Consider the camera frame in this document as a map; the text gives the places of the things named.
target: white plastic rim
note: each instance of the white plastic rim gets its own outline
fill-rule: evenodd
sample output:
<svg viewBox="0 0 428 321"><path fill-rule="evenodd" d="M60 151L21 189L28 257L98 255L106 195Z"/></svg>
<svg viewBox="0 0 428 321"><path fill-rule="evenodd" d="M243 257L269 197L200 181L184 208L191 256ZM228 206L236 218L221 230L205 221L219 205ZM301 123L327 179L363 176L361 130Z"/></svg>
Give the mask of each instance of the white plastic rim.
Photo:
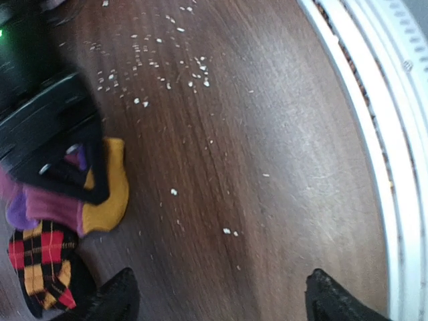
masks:
<svg viewBox="0 0 428 321"><path fill-rule="evenodd" d="M428 320L427 40L401 0L298 2L366 146L385 231L388 317Z"/></svg>

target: red and black checkered sock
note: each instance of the red and black checkered sock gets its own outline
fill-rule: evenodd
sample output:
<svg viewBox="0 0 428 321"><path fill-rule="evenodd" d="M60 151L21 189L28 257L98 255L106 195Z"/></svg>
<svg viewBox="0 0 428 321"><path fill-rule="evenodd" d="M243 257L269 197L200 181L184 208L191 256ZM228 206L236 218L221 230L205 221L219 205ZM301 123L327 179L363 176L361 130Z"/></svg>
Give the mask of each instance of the red and black checkered sock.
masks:
<svg viewBox="0 0 428 321"><path fill-rule="evenodd" d="M16 231L9 259L17 272L25 303L40 318L42 310L76 307L96 290L88 268L74 253L78 236L63 225L42 221L30 231Z"/></svg>

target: wooden floor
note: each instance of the wooden floor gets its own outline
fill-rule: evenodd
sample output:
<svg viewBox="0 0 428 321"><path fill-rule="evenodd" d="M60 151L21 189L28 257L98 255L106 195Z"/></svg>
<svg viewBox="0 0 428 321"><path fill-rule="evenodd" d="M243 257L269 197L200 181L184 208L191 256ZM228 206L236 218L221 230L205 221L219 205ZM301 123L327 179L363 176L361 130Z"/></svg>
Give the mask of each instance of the wooden floor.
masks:
<svg viewBox="0 0 428 321"><path fill-rule="evenodd" d="M134 269L140 320L302 321L316 267L385 311L368 163L294 0L93 0L55 36L126 141L126 217L80 253L100 283ZM0 226L0 316L32 320Z"/></svg>

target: yellow sock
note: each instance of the yellow sock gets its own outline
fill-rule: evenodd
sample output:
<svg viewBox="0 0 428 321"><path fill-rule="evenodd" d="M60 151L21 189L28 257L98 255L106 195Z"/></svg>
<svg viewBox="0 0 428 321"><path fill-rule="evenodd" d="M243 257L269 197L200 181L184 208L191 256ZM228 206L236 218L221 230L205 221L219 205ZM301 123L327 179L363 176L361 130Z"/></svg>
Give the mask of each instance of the yellow sock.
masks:
<svg viewBox="0 0 428 321"><path fill-rule="evenodd" d="M129 183L123 164L125 143L119 138L106 138L108 184L110 197L100 205L85 203L82 209L82 230L111 231L125 215L129 200ZM92 172L88 173L85 188L94 186Z"/></svg>

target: black plastic object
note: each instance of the black plastic object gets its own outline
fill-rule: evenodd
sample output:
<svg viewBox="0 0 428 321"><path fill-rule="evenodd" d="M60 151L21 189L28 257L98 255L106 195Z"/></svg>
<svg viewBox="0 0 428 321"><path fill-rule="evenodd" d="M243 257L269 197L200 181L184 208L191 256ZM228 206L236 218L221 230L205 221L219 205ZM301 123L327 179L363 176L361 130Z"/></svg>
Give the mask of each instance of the black plastic object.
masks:
<svg viewBox="0 0 428 321"><path fill-rule="evenodd" d="M139 306L138 284L128 267L76 308L51 321L135 321Z"/></svg>
<svg viewBox="0 0 428 321"><path fill-rule="evenodd" d="M0 0L0 165L16 180L93 204L109 197L102 121L32 0ZM64 161L83 146L95 187Z"/></svg>
<svg viewBox="0 0 428 321"><path fill-rule="evenodd" d="M306 284L308 321L389 321L364 306L320 269L308 277Z"/></svg>
<svg viewBox="0 0 428 321"><path fill-rule="evenodd" d="M35 1L0 0L0 117L63 68Z"/></svg>

